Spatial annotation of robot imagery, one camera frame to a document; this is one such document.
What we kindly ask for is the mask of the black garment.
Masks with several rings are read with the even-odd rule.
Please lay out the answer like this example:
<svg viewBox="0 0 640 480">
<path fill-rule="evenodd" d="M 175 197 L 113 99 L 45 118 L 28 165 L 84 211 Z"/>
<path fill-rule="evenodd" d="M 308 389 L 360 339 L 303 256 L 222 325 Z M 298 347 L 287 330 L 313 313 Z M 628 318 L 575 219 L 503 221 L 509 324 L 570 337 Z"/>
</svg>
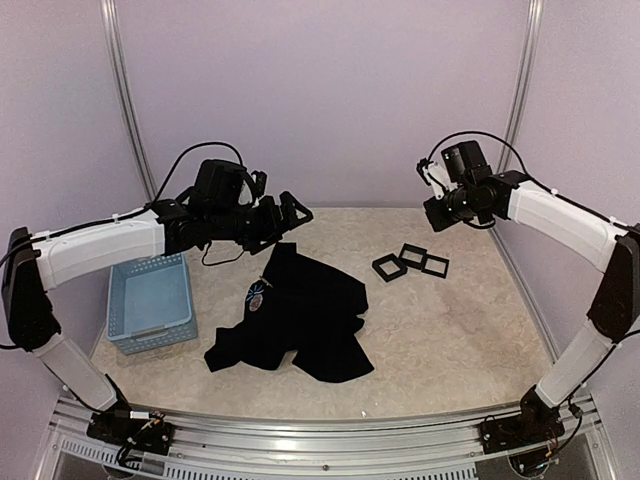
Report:
<svg viewBox="0 0 640 480">
<path fill-rule="evenodd" d="M 248 301 L 256 294 L 264 300 L 250 312 Z M 316 380 L 348 382 L 374 371 L 356 338 L 368 309 L 363 282 L 298 253 L 294 243 L 278 243 L 262 275 L 249 287 L 242 321 L 216 329 L 204 360 L 212 372 L 240 362 L 275 371 L 293 352 L 293 365 Z"/>
</svg>

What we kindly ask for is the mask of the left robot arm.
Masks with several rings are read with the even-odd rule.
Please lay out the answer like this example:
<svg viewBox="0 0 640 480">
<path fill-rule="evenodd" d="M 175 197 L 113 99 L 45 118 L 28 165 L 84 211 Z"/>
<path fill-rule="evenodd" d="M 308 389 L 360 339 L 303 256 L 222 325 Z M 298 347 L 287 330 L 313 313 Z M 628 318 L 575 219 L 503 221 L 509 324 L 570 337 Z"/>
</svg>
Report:
<svg viewBox="0 0 640 480">
<path fill-rule="evenodd" d="M 130 213 L 33 235 L 14 230 L 1 260 L 1 299 L 12 348 L 32 353 L 86 407 L 103 412 L 102 430 L 121 445 L 140 434 L 137 418 L 116 404 L 115 385 L 62 332 L 48 292 L 77 277 L 143 258 L 166 257 L 214 241 L 233 241 L 255 255 L 312 220 L 290 192 L 266 194 L 266 175 L 207 159 L 175 199 Z"/>
</svg>

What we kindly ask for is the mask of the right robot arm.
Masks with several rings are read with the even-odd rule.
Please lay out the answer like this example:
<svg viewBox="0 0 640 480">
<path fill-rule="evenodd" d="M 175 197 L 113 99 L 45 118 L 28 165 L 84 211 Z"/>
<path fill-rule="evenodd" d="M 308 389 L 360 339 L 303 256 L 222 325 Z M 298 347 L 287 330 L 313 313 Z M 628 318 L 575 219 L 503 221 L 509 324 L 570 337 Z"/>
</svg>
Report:
<svg viewBox="0 0 640 480">
<path fill-rule="evenodd" d="M 511 221 L 567 247 L 602 275 L 584 325 L 532 389 L 535 402 L 556 408 L 631 335 L 639 318 L 639 229 L 579 205 L 523 169 L 493 172 L 475 140 L 452 145 L 441 157 L 427 156 L 416 166 L 433 191 L 424 209 L 434 231 Z"/>
</svg>

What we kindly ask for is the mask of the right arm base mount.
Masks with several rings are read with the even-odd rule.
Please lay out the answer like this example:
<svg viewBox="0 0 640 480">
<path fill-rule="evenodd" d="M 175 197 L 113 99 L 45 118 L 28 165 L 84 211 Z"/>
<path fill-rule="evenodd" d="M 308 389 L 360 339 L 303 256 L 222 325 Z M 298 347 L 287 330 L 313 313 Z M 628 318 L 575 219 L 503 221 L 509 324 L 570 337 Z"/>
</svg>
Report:
<svg viewBox="0 0 640 480">
<path fill-rule="evenodd" d="M 572 442 L 582 427 L 583 411 L 567 400 L 571 415 L 577 425 L 567 439 L 560 416 L 560 407 L 548 407 L 534 390 L 520 401 L 520 410 L 511 416 L 487 416 L 477 427 L 482 451 L 485 455 L 509 452 L 508 462 L 512 471 L 521 478 L 533 479 L 546 472 L 551 463 Z"/>
</svg>

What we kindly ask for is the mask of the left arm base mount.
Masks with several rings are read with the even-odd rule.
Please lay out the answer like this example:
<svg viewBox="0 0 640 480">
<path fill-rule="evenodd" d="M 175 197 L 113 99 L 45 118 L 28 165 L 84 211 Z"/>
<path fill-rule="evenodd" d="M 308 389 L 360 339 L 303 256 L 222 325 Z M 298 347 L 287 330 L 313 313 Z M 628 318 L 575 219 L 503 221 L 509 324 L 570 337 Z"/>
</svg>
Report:
<svg viewBox="0 0 640 480">
<path fill-rule="evenodd" d="M 118 466 L 136 468 L 145 453 L 167 456 L 174 431 L 164 412 L 134 409 L 119 399 L 107 410 L 92 413 L 86 435 L 117 446 L 114 462 Z"/>
</svg>

